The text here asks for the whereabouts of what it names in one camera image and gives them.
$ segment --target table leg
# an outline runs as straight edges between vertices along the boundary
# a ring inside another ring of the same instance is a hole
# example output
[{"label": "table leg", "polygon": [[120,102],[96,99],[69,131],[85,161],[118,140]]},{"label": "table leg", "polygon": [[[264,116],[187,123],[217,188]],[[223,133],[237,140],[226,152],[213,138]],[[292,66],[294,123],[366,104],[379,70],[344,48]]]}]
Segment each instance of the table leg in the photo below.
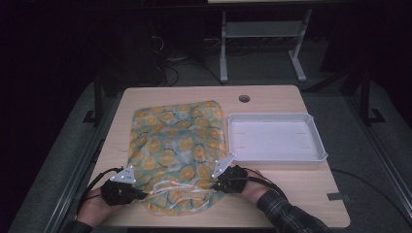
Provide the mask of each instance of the table leg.
[{"label": "table leg", "polygon": [[293,64],[294,71],[296,72],[297,78],[299,79],[300,82],[306,82],[306,76],[305,76],[305,73],[303,72],[303,69],[300,65],[300,62],[297,56],[299,55],[300,47],[302,46],[303,39],[305,37],[306,29],[308,27],[309,19],[311,15],[312,15],[312,9],[307,10],[305,13],[305,17],[302,21],[302,24],[300,26],[298,35],[297,35],[296,46],[294,47],[293,50],[289,51],[289,56]]}]

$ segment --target metal stand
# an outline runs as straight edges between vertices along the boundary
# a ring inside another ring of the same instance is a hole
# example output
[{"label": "metal stand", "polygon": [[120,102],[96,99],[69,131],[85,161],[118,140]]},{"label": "metal stand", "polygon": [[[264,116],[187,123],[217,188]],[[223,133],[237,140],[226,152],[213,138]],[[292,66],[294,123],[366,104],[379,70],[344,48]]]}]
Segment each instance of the metal stand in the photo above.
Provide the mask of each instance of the metal stand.
[{"label": "metal stand", "polygon": [[103,115],[102,103],[102,85],[100,83],[99,75],[94,77],[94,117],[93,111],[88,111],[83,122],[94,123],[94,126],[100,122]]},{"label": "metal stand", "polygon": [[294,71],[300,82],[306,82],[300,62],[297,58],[308,27],[312,9],[306,11],[303,20],[293,21],[247,21],[247,22],[227,22],[226,12],[222,14],[222,49],[221,49],[221,82],[228,82],[226,66],[226,38],[246,38],[246,37],[296,37],[297,42],[289,55]]}]

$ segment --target plaid sleeve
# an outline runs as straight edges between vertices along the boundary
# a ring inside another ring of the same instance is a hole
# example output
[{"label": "plaid sleeve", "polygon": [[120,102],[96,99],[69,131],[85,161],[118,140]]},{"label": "plaid sleeve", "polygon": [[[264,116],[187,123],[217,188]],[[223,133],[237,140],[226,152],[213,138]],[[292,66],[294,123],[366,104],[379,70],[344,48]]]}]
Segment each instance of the plaid sleeve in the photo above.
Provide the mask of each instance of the plaid sleeve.
[{"label": "plaid sleeve", "polygon": [[260,197],[257,208],[282,233],[331,232],[322,221],[291,205],[274,190],[269,190]]}]

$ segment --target circular hole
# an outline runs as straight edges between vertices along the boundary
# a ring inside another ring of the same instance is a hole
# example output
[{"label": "circular hole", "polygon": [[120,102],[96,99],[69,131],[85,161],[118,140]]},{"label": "circular hole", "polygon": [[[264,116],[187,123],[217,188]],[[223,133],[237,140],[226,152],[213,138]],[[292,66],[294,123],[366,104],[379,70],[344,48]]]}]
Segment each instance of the circular hole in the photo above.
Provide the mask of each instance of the circular hole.
[{"label": "circular hole", "polygon": [[251,101],[251,97],[249,97],[249,95],[240,95],[239,100],[242,103],[248,103],[249,101]]}]

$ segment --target sleeve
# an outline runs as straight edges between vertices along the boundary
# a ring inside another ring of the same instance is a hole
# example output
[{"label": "sleeve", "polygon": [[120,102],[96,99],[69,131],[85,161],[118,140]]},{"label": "sleeve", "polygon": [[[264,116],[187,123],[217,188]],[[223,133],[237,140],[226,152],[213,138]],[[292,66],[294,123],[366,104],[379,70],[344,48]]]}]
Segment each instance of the sleeve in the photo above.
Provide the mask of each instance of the sleeve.
[{"label": "sleeve", "polygon": [[267,191],[258,199],[257,208],[282,233],[331,233],[322,221],[291,205],[274,190]]},{"label": "sleeve", "polygon": [[93,230],[93,227],[82,223],[80,221],[71,220],[64,225],[60,233],[89,233]]}]

